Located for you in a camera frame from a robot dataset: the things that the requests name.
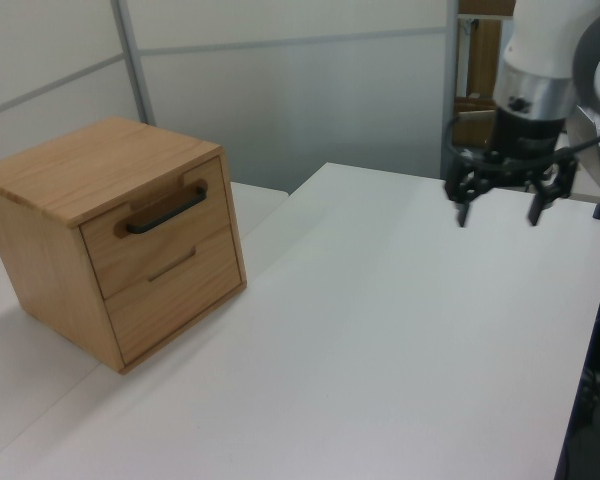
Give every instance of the white partition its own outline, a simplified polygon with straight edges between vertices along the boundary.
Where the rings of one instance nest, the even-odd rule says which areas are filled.
[[[0,104],[120,53],[109,0],[0,0]]]
[[[157,125],[222,144],[236,181],[292,192],[326,162],[437,177],[444,54],[429,34],[142,65]]]
[[[325,162],[438,177],[447,1],[127,0],[148,110],[293,191]]]
[[[127,0],[140,49],[441,28],[445,0]]]

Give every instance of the drawer handle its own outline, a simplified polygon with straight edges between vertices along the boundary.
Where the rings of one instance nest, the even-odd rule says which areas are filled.
[[[149,230],[156,228],[158,225],[163,224],[167,220],[171,220],[173,217],[181,214],[185,210],[190,209],[191,207],[199,204],[200,202],[206,200],[207,192],[204,188],[198,187],[197,189],[198,195],[189,200],[186,203],[174,208],[173,210],[165,213],[164,215],[159,216],[147,223],[143,223],[142,225],[133,225],[131,223],[127,223],[127,232],[133,233],[136,235],[140,235],[142,233],[146,233]]]

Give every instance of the black cable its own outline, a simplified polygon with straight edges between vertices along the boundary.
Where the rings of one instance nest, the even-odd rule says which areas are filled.
[[[473,167],[479,168],[480,170],[483,170],[486,172],[501,172],[501,173],[511,172],[511,173],[513,173],[513,172],[524,172],[527,170],[534,170],[534,169],[540,168],[540,167],[548,168],[549,166],[553,165],[554,163],[556,163],[557,161],[559,161],[563,158],[570,157],[570,156],[574,155],[575,153],[581,152],[582,150],[586,150],[587,148],[593,147],[594,145],[597,145],[598,143],[600,143],[600,135],[599,135],[596,138],[588,140],[586,142],[583,142],[580,145],[576,145],[575,147],[561,148],[560,150],[552,153],[551,155],[536,158],[534,160],[517,160],[517,159],[512,159],[512,158],[505,158],[504,162],[500,163],[500,164],[487,163],[487,162],[485,162],[484,155],[480,155],[480,154],[475,155],[475,154],[469,152],[468,150],[465,150],[464,152],[460,152],[453,145],[453,143],[452,143],[453,137],[451,135],[451,130],[453,129],[453,126],[456,123],[458,123],[459,120],[460,120],[460,117],[456,116],[453,120],[451,120],[447,124],[447,132],[446,132],[447,141],[445,142],[445,146],[446,146],[447,150],[450,150],[455,155],[461,157],[462,161],[464,163],[471,165]]]

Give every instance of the wooden box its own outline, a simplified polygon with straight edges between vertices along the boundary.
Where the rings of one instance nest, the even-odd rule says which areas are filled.
[[[246,287],[224,150],[110,118],[0,161],[22,308],[125,373]]]

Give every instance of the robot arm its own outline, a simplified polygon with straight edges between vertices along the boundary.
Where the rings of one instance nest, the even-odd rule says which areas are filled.
[[[494,187],[533,184],[533,225],[544,208],[571,193],[577,161],[573,152],[554,155],[554,149],[578,97],[586,97],[581,91],[594,91],[600,55],[593,61],[595,55],[587,52],[592,42],[600,43],[590,33],[600,31],[600,0],[518,0],[513,18],[513,37],[494,91],[497,110],[487,148],[479,157],[456,152],[448,172],[445,190],[458,205],[460,225],[470,202]],[[593,72],[581,75],[576,61],[574,81],[574,58],[594,63]],[[558,173],[545,185],[552,164]]]

